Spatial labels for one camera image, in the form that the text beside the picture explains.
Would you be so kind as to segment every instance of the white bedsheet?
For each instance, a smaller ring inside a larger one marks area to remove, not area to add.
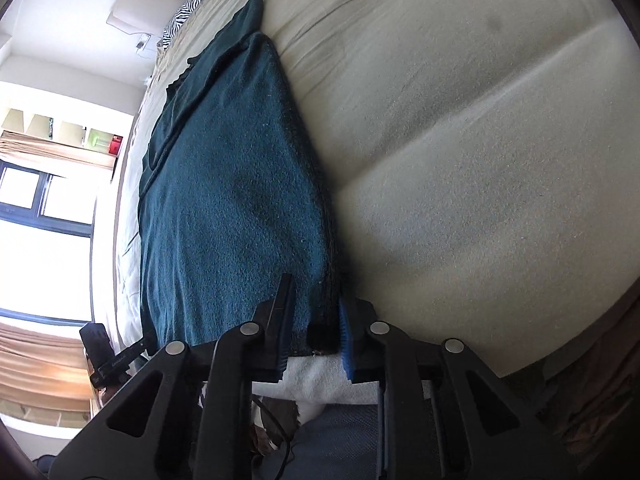
[[[141,161],[166,86],[247,0],[205,0],[145,95],[124,176],[118,330],[140,337]],[[640,50],[610,0],[265,0],[360,297],[499,374],[640,275]]]

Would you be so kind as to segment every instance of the screw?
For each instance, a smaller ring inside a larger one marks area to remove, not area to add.
[[[182,341],[171,341],[164,349],[169,355],[178,355],[184,351],[184,343]]]
[[[240,333],[242,335],[254,335],[257,334],[260,330],[260,325],[250,321],[249,323],[245,323],[240,327]]]
[[[447,349],[447,352],[451,352],[452,354],[459,354],[465,349],[465,344],[459,339],[449,339],[446,343],[444,343],[444,348]]]
[[[371,323],[369,330],[376,335],[385,335],[389,332],[389,325],[383,321],[376,321],[375,323]]]

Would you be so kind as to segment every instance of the beige curtain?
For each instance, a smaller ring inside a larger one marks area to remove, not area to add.
[[[0,158],[32,170],[65,178],[108,182],[115,157],[23,134],[0,134]]]
[[[87,412],[93,391],[82,342],[0,323],[0,398]]]

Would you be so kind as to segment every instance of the dark green towel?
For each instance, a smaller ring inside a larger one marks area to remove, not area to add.
[[[143,159],[141,314],[152,352],[208,342],[296,280],[292,355],[337,345],[334,222],[317,157],[249,0],[167,90]]]

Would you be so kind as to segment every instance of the white cloth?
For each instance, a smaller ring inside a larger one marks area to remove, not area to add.
[[[290,357],[278,384],[254,383],[253,392],[312,404],[378,403],[378,383],[351,384],[339,355]]]

